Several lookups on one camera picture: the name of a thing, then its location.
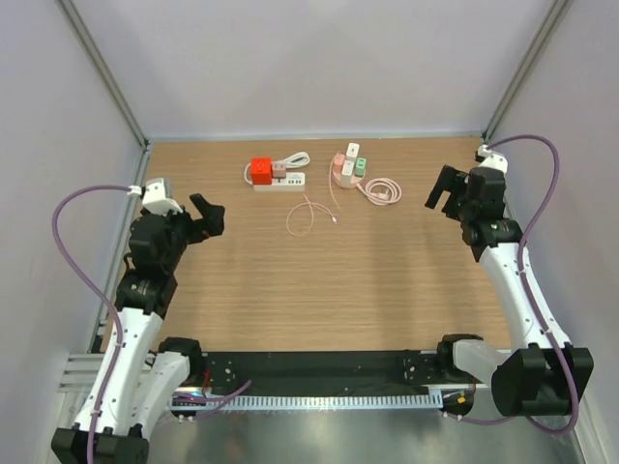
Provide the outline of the pink small charger plug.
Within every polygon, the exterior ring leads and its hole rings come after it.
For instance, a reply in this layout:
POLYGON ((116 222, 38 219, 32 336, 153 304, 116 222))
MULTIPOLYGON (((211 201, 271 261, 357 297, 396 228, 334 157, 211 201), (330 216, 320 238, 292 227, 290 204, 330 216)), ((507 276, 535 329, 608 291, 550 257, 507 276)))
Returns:
POLYGON ((286 177, 286 164, 284 162, 273 162, 271 164, 271 173, 274 179, 283 179, 286 177))

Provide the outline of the white power strip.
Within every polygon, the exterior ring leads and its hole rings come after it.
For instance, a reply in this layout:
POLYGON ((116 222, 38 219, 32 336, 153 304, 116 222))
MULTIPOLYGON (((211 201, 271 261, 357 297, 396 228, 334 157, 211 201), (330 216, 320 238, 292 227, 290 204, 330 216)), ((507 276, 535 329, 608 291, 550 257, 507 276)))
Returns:
POLYGON ((306 174, 304 172, 290 171, 286 164, 286 177, 283 179, 274 179, 270 186, 253 186, 250 179, 250 165, 248 164, 244 171, 245 181, 253 187, 255 191, 304 191, 306 188, 306 174))

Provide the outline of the white honor charger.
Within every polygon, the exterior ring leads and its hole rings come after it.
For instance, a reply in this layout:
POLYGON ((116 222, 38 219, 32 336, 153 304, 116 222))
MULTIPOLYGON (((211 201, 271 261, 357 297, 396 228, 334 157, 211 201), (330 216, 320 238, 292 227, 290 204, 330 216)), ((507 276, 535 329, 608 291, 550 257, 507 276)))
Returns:
POLYGON ((354 174, 354 166, 355 162, 353 160, 347 159, 342 165, 340 176, 342 178, 350 178, 354 174))

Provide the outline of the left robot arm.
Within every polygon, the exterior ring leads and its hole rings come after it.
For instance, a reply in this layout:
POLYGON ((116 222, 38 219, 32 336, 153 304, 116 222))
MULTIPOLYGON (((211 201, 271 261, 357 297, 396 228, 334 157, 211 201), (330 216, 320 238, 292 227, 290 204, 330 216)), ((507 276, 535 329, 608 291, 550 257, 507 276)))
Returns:
POLYGON ((187 247, 224 230, 225 208, 201 194, 190 200, 200 213, 165 198, 148 198, 130 227, 127 268, 116 300, 108 302, 110 340, 84 405, 70 427, 55 430, 51 449, 62 463, 144 463, 149 439, 171 396, 205 373, 200 343, 169 337, 146 363, 177 288, 174 272, 187 247))

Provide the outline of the red cube socket adapter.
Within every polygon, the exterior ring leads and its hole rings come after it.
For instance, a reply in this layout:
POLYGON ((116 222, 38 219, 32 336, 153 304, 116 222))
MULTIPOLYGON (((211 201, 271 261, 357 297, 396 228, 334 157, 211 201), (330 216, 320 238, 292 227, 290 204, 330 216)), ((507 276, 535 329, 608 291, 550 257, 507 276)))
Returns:
POLYGON ((272 160, 269 157, 252 158, 250 179, 253 186, 270 186, 273 182, 272 160))

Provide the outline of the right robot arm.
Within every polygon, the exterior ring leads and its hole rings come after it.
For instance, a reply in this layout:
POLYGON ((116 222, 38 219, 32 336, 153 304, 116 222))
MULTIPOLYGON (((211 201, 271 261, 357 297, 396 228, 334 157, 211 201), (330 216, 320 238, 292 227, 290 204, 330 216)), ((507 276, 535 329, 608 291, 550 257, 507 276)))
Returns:
POLYGON ((499 414, 510 417, 570 416, 594 367, 554 318, 534 276, 517 221, 505 217, 505 173, 485 165, 468 172, 442 167, 426 205, 449 196, 443 214, 457 221, 462 240, 483 268, 504 311, 512 353, 492 348, 477 335, 443 337, 436 358, 448 383, 467 374, 486 384, 499 414))

